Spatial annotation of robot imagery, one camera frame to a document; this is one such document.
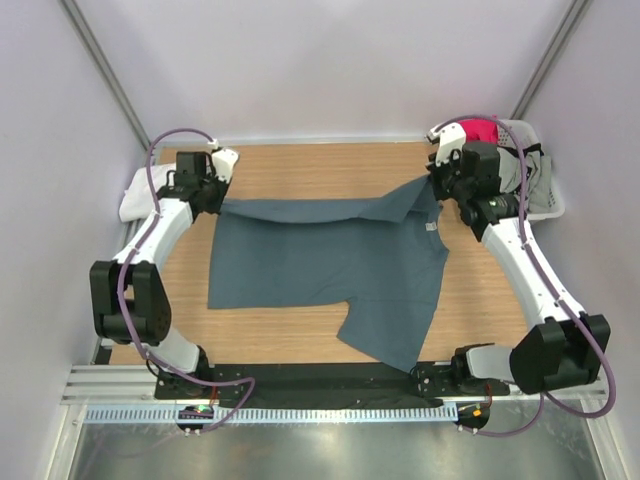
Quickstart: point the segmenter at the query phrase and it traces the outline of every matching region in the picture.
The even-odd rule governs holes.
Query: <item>white basket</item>
[[[535,130],[527,122],[522,120],[502,120],[511,132],[520,140],[522,148],[530,147],[533,144],[540,143]],[[502,128],[498,127],[498,146],[515,148],[509,134]],[[551,177],[551,186],[549,187],[549,211],[547,213],[530,213],[527,218],[531,223],[539,222],[547,218],[558,218],[564,213],[564,201],[558,191],[558,186]]]

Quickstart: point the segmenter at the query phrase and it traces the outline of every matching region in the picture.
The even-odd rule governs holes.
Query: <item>gray t-shirt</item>
[[[209,308],[347,301],[338,332],[400,370],[416,363],[448,250],[428,177],[380,198],[224,202],[211,255]]]

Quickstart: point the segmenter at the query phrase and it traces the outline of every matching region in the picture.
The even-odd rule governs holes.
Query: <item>wooden table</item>
[[[240,163],[229,197],[363,198],[383,195],[425,173],[420,143],[238,147]],[[165,150],[161,162],[175,161]],[[215,363],[363,362],[371,358],[336,338],[346,302],[317,307],[209,310],[207,289],[215,216],[200,215],[171,254],[162,279],[173,325],[202,345]],[[515,345],[524,318],[501,268],[445,202],[440,235],[450,254],[438,309],[422,360],[447,360],[456,347]],[[116,346],[112,363],[141,363]]]

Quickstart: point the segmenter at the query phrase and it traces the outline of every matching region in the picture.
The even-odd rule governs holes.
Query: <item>white wall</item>
[[[28,480],[69,367],[90,359],[89,268],[118,246],[142,150],[57,2],[1,10],[0,477]]]
[[[640,3],[593,2],[526,116],[553,155],[567,213],[537,230],[558,274],[612,327],[628,444],[640,444]]]
[[[81,0],[152,136],[418,136],[511,113],[569,0]]]

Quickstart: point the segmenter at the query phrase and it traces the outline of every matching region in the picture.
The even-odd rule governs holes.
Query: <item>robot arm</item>
[[[429,158],[438,200],[453,198],[462,221],[498,260],[522,307],[528,333],[515,347],[475,345],[456,350],[452,363],[461,377],[495,378],[515,383],[528,394],[592,383],[600,368],[593,349],[549,292],[523,247],[518,228],[518,199],[500,193],[500,155],[484,142],[466,142],[459,124],[433,129],[439,143]],[[525,243],[562,299],[591,331],[604,351],[610,329],[602,315],[586,314],[562,285],[524,220]]]
[[[135,251],[127,270],[126,287],[133,290],[133,298],[127,300],[127,306],[136,331],[145,348],[155,357],[196,376],[206,374],[206,355],[171,327],[171,307],[160,271],[176,242],[198,214],[219,213],[231,183],[238,154],[220,148],[217,142],[203,145],[203,150],[177,154],[173,186],[166,185],[158,191],[160,211],[149,215],[136,236],[113,260],[94,263],[90,273],[96,332],[101,338],[131,344],[118,305],[116,279],[125,259]],[[157,215],[160,219],[155,229],[140,250],[136,249],[135,245],[146,235]]]

